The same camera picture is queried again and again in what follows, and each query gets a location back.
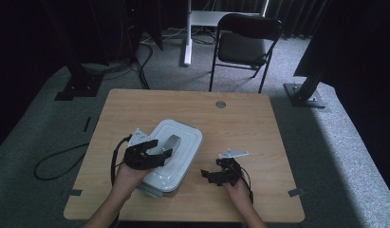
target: chair seat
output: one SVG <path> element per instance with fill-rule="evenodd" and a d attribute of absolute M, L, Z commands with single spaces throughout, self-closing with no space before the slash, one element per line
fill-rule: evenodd
<path fill-rule="evenodd" d="M 236 33 L 223 33 L 218 59 L 228 63 L 262 66 L 267 61 L 265 42 L 263 39 L 246 38 Z"/>

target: dark background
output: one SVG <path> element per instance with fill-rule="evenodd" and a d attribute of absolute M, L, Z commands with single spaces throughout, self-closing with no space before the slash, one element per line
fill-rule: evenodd
<path fill-rule="evenodd" d="M 161 3 L 162 27 L 185 27 L 186 1 Z M 115 47 L 90 35 L 95 27 L 89 1 L 63 1 L 63 6 L 74 9 L 66 18 L 79 60 L 112 61 Z M 114 37 L 120 37 L 117 29 L 108 39 Z M 59 37 L 42 3 L 0 0 L 0 144 L 46 79 L 64 65 Z M 390 188 L 390 1 L 331 1 L 295 75 L 314 77 L 317 67 L 324 69 L 323 82 L 336 88 Z"/>

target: wooden table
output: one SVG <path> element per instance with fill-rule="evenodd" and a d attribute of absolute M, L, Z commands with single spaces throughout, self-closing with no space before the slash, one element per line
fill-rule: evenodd
<path fill-rule="evenodd" d="M 217 102 L 226 106 L 219 108 Z M 150 134 L 166 119 L 198 128 L 203 143 L 173 197 L 156 199 L 136 190 L 122 208 L 121 220 L 243 221 L 224 188 L 200 174 L 200 169 L 220 171 L 215 159 L 228 148 L 250 152 L 236 160 L 251 176 L 254 206 L 263 220 L 304 219 L 299 197 L 288 195 L 296 186 L 268 96 L 132 89 L 110 91 L 73 186 L 83 191 L 69 197 L 65 217 L 89 219 L 111 189 L 109 170 L 117 144 L 138 127 Z"/>

